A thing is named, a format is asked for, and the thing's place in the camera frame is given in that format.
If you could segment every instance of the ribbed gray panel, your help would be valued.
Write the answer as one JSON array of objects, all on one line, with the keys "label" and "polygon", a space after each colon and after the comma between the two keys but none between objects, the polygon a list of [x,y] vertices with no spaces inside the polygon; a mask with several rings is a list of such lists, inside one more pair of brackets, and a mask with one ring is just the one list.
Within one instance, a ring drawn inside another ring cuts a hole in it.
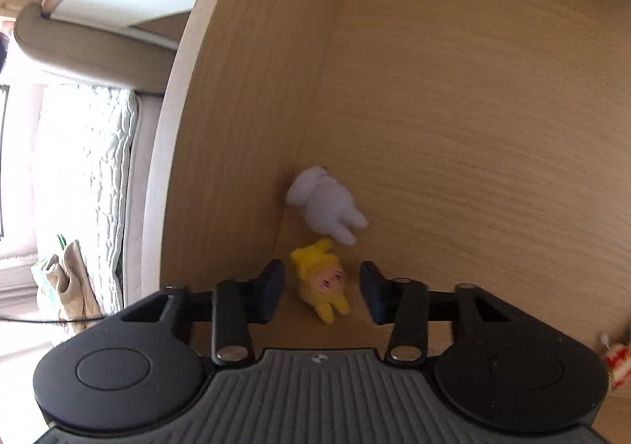
[{"label": "ribbed gray panel", "polygon": [[158,429],[117,439],[53,428],[38,444],[603,444],[587,428],[508,437],[447,410],[422,375],[373,350],[269,350],[246,370],[216,375],[200,401]]}]

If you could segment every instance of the logo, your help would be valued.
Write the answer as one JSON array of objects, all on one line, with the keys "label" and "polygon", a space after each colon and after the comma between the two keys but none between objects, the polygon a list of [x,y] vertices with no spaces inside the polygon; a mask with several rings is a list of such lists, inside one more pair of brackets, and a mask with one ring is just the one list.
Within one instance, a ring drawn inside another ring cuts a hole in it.
[{"label": "logo", "polygon": [[316,364],[324,364],[329,358],[324,353],[318,353],[317,355],[311,355],[311,360]]}]

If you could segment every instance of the yellow plush toy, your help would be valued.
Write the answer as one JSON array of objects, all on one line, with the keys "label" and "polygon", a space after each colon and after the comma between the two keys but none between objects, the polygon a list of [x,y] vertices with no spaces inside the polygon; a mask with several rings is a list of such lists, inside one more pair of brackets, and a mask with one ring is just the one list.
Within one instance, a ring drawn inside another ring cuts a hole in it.
[{"label": "yellow plush toy", "polygon": [[301,281],[301,298],[313,305],[317,315],[327,324],[335,320],[333,307],[343,316],[350,312],[348,300],[344,296],[346,275],[340,267],[340,260],[327,253],[332,246],[332,240],[321,239],[291,253],[291,260]]}]

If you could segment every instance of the beige headboard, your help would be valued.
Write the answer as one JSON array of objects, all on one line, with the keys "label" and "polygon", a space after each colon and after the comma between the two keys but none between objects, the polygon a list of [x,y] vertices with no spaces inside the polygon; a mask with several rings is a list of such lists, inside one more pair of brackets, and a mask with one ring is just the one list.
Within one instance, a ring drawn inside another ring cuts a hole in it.
[{"label": "beige headboard", "polygon": [[50,73],[90,84],[164,93],[175,51],[138,39],[48,19],[26,6],[14,28],[21,51]]}]

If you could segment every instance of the black cable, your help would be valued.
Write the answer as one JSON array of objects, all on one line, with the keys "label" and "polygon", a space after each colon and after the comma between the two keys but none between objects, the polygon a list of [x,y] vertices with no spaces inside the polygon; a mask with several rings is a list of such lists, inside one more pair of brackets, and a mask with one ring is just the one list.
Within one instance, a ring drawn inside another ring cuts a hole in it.
[{"label": "black cable", "polygon": [[23,320],[22,318],[12,318],[0,315],[0,321],[6,323],[31,323],[31,324],[68,324],[68,323],[93,323],[94,321],[104,320],[108,316],[99,316],[96,318],[76,318],[74,320]]}]

